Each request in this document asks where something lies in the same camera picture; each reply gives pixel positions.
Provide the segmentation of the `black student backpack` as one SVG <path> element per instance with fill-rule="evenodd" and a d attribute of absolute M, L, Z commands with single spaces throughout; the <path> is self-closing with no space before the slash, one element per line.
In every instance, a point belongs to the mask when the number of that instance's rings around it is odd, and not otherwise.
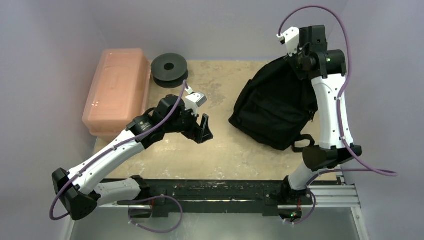
<path fill-rule="evenodd" d="M 296 142 L 316 141 L 302 130 L 318 111 L 310 82 L 298 79 L 286 56 L 263 66 L 238 96 L 229 123 L 260 144 L 276 150 L 291 148 L 301 153 Z"/>

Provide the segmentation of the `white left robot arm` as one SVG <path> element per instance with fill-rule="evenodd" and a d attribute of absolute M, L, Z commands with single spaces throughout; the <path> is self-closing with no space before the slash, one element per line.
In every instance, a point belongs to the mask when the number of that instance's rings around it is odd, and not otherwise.
<path fill-rule="evenodd" d="M 80 165 L 52 173 L 55 198 L 50 207 L 52 220 L 54 207 L 61 202 L 65 216 L 74 221 L 92 213 L 96 207 L 120 201 L 134 201 L 142 205 L 151 197 L 150 186 L 141 176 L 106 182 L 104 178 L 128 159 L 164 139 L 165 134 L 181 133 L 189 140 L 202 144 L 213 139 L 209 129 L 209 116 L 203 114 L 198 124 L 198 110 L 207 97 L 194 92 L 185 98 L 167 95 L 157 107 L 135 117 L 109 145 Z"/>

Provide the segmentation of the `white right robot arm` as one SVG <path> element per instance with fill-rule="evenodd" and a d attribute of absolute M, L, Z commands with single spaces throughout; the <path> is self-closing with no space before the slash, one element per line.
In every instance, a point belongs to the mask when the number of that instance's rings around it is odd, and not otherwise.
<path fill-rule="evenodd" d="M 324 25 L 290 27 L 281 35 L 287 60 L 298 80 L 313 88 L 320 119 L 318 145 L 302 151 L 303 163 L 285 180 L 280 196 L 288 204 L 300 198 L 313 177 L 350 161 L 362 148 L 354 143 L 349 129 L 343 85 L 347 61 L 343 51 L 329 50 Z"/>

